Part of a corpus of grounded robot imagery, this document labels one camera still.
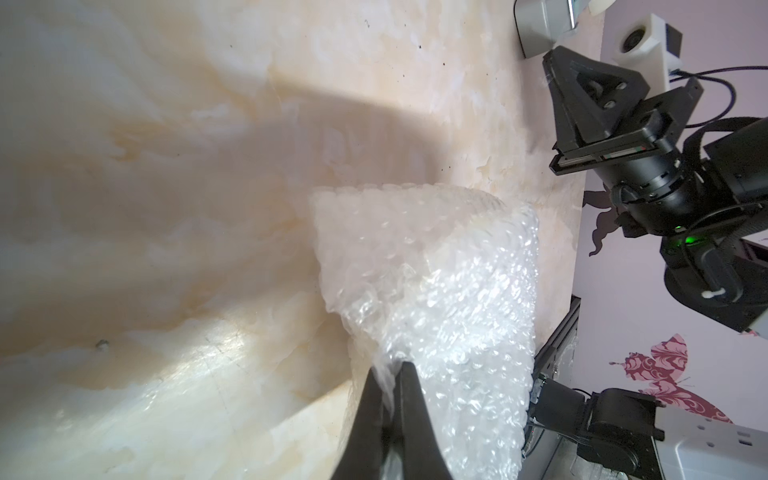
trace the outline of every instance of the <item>marble-pattern surface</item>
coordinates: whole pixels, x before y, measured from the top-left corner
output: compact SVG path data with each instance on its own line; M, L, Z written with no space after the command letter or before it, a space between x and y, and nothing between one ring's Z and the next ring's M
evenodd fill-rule
M543 341L584 178L548 171L513 4L0 2L0 477L327 478L350 371L317 185L534 204Z

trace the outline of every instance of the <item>robotic arm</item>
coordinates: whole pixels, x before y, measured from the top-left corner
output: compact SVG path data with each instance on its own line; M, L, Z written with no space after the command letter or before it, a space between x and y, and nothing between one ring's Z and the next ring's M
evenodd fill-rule
M670 89L681 40L652 15L620 42L617 60L633 68L563 47L548 52L550 168L594 170L626 237L662 237L674 299L736 331L768 334L768 250L742 240L768 229L768 118L713 119L679 151L703 93L699 78L708 79L680 73L686 84ZM702 158L703 136L714 131L729 134ZM582 458L643 480L768 478L768 433L664 408L653 396L607 389L586 399L539 375L528 414L575 442Z
M711 121L679 151L703 88L696 75L675 89L658 80L659 70L666 77L679 64L682 38L658 22L651 16L621 42L619 55L642 74L565 47L545 55L557 131L550 168L557 175L594 170L626 237L662 237L664 282L678 302L738 332L768 334L760 318L768 307L768 250L741 240L768 229L768 118ZM667 36L655 49L645 38L654 31ZM712 131L730 134L706 145L709 158L701 158Z

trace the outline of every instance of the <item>black bracket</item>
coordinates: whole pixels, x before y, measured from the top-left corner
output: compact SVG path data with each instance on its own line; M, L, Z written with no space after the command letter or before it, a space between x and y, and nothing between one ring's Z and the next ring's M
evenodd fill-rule
M544 70L558 136L550 169L557 175L675 151L703 93L690 78L643 100L650 88L640 73L565 47L545 55Z

